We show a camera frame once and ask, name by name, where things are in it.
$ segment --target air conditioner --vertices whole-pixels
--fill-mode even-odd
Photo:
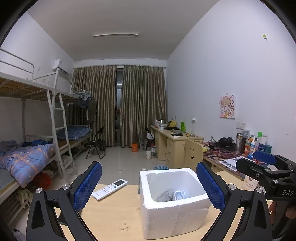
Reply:
[[[54,66],[53,66],[53,71],[56,71],[57,70],[57,68],[59,68],[60,69],[60,71],[63,73],[63,74],[65,74],[65,75],[69,75],[69,73],[67,72],[67,71],[65,71],[65,67],[64,67],[64,64],[63,64],[63,62],[60,60],[60,59],[56,59],[55,61],[54,61]]]

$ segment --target finger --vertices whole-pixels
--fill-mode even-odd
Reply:
[[[288,208],[286,211],[286,216],[289,219],[296,219],[296,206]]]
[[[276,209],[276,201],[273,201],[272,204],[269,206],[268,211],[274,211]]]
[[[276,211],[274,210],[274,211],[272,211],[271,214],[270,214],[271,224],[274,223],[275,219],[276,219]]]

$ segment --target styrofoam box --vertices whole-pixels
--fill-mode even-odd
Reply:
[[[190,168],[141,171],[141,217],[144,237],[159,239],[199,229],[211,205],[196,173]],[[185,198],[157,202],[166,189],[185,191]]]

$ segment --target bed ladder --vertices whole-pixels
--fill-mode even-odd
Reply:
[[[56,150],[56,161],[57,161],[57,164],[60,165],[60,168],[61,168],[61,170],[59,168],[59,173],[60,173],[61,178],[65,178],[67,180],[67,178],[66,178],[67,173],[66,173],[65,169],[68,166],[71,165],[73,167],[75,175],[77,175],[77,170],[76,170],[74,160],[73,160],[73,157],[72,157],[71,147],[70,147],[69,138],[68,138],[66,112],[65,112],[65,108],[64,108],[64,104],[63,104],[62,94],[59,93],[58,95],[59,95],[59,101],[60,101],[60,104],[61,104],[61,108],[56,108],[55,107],[56,92],[53,93],[53,97],[52,97],[52,100],[51,100],[50,92],[49,92],[49,90],[47,90],[47,99],[48,99],[50,115],[51,115],[51,119],[52,119],[52,137],[53,137],[53,141],[54,141],[54,144],[55,144],[55,150]],[[54,120],[54,112],[55,112],[55,110],[63,112],[64,126],[62,126],[62,127],[56,127],[56,125],[55,125],[55,120]],[[59,147],[59,143],[58,143],[58,140],[57,140],[57,131],[61,130],[61,129],[65,129],[66,144],[64,146],[62,146],[62,147]],[[68,148],[68,152],[69,152],[69,156],[70,156],[70,161],[66,165],[63,164],[63,160],[62,160],[61,152],[60,152],[61,150],[65,149],[65,148]]]

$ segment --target blue gripper pad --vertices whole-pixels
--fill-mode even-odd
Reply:
[[[253,158],[258,161],[262,161],[271,165],[276,163],[276,158],[274,155],[271,155],[262,151],[255,151],[253,154]]]
[[[90,171],[90,173],[86,176],[86,178],[74,194],[73,207],[76,211],[85,207],[101,176],[102,166],[98,162]]]
[[[201,162],[196,166],[196,173],[214,208],[222,211],[225,207],[224,193]]]

